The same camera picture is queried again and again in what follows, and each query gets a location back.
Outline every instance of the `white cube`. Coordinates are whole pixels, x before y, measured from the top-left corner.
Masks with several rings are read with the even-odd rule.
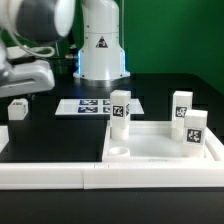
[[[28,113],[28,101],[16,99],[8,106],[9,120],[23,120]]]
[[[184,118],[182,155],[204,157],[207,111],[188,110]]]
[[[113,139],[127,139],[129,136],[131,92],[115,90],[110,94],[110,124]]]
[[[173,111],[172,118],[184,119],[187,110],[192,108],[192,92],[176,91],[173,95]]]
[[[207,116],[207,111],[188,110],[184,118],[184,127],[204,129],[207,125]]]

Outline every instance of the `white plastic tray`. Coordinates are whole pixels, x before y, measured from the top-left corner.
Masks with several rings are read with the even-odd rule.
[[[139,146],[125,143],[125,147],[132,149],[130,156],[107,155],[105,150],[116,147],[118,143],[119,147],[121,146],[121,142],[112,142],[108,139],[108,125],[104,162],[2,163],[0,189],[224,187],[224,146],[209,129],[206,133],[206,158],[192,159],[179,157],[178,145],[169,152],[172,146],[166,138],[170,130],[169,122],[131,121],[130,128],[131,137],[140,136],[135,139]],[[0,134],[0,142],[6,145],[7,128],[3,127],[0,130],[5,132],[3,135]],[[154,140],[147,137],[152,135],[155,137]],[[156,148],[150,146],[158,145],[158,135],[162,136],[164,144],[161,146],[165,149],[165,152],[161,152],[159,148],[159,154]],[[150,142],[147,143],[149,147],[141,147],[141,138]]]
[[[108,122],[103,150],[104,162],[147,162],[150,160],[214,161],[210,150],[205,145],[205,158],[182,157],[181,142],[171,139],[171,122],[131,121],[129,138],[113,140],[110,138]]]

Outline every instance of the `black table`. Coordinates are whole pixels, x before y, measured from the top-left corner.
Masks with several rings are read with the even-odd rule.
[[[0,162],[100,162],[109,116],[60,116],[61,99],[109,98],[114,89],[139,98],[144,120],[171,120],[172,95],[193,91],[193,108],[208,110],[208,127],[224,141],[224,96],[188,74],[137,74],[129,83],[104,89],[77,86],[60,76],[50,92],[30,95],[24,121],[10,121],[0,100],[0,124],[10,144]],[[224,188],[1,191],[1,223],[223,223]]]

